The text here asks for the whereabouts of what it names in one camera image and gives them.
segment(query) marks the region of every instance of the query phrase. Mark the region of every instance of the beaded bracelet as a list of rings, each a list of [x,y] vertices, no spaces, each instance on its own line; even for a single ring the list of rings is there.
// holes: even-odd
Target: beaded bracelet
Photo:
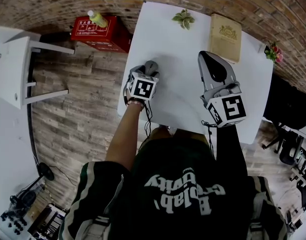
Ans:
[[[130,104],[139,104],[139,105],[141,105],[142,110],[144,108],[144,104],[142,102],[138,101],[138,100],[129,100],[127,105],[130,105]]]

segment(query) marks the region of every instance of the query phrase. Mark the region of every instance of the white marker cube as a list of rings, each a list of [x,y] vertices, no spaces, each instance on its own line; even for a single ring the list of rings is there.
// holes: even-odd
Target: white marker cube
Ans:
[[[246,118],[241,93],[211,98],[206,108],[219,128],[235,125]]]
[[[133,72],[128,88],[132,97],[149,101],[153,98],[157,82],[157,78]]]

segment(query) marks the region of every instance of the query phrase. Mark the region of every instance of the beige book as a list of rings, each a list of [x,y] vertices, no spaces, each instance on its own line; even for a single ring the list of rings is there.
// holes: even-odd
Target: beige book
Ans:
[[[241,55],[242,26],[226,17],[212,14],[209,51],[237,63]]]

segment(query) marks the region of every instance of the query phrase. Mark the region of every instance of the wooden floor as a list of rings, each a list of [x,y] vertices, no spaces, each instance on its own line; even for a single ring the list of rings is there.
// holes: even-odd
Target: wooden floor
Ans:
[[[55,180],[46,182],[49,193],[42,192],[35,202],[38,210],[52,202],[69,208],[82,166],[105,159],[120,121],[117,104],[126,60],[126,54],[98,52],[82,43],[76,44],[74,55],[49,51],[37,57],[33,94],[69,89],[68,95],[32,105],[38,158],[55,166]],[[144,133],[140,125],[138,146]],[[242,144],[242,148],[249,175],[268,178],[273,199],[285,214],[289,209],[300,210],[301,198],[296,183],[289,181],[289,166],[281,163],[272,149],[261,148],[275,134],[272,126],[263,122],[254,144]]]

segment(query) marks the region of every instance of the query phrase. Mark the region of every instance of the brick wall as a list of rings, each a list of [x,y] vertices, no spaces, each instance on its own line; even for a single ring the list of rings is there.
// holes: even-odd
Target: brick wall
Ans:
[[[39,33],[69,30],[92,9],[121,16],[133,32],[145,0],[0,0],[0,25]],[[278,41],[285,60],[276,73],[306,91],[306,0],[146,0],[210,15],[220,13],[262,41]]]

